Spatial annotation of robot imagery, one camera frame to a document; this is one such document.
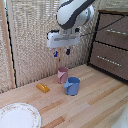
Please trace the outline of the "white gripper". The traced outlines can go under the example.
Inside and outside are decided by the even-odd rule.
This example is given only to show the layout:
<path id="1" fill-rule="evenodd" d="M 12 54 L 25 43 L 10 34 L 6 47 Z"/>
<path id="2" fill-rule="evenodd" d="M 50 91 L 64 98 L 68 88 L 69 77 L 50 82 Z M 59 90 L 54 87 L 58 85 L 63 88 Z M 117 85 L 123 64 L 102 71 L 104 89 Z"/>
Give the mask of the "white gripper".
<path id="1" fill-rule="evenodd" d="M 47 46 L 49 48 L 58 48 L 76 45 L 79 43 L 80 33 L 76 32 L 73 34 L 61 34 L 59 30 L 53 30 L 47 33 Z M 66 55 L 70 55 L 71 48 L 67 49 Z M 57 49 L 54 49 L 54 57 L 58 56 Z"/>

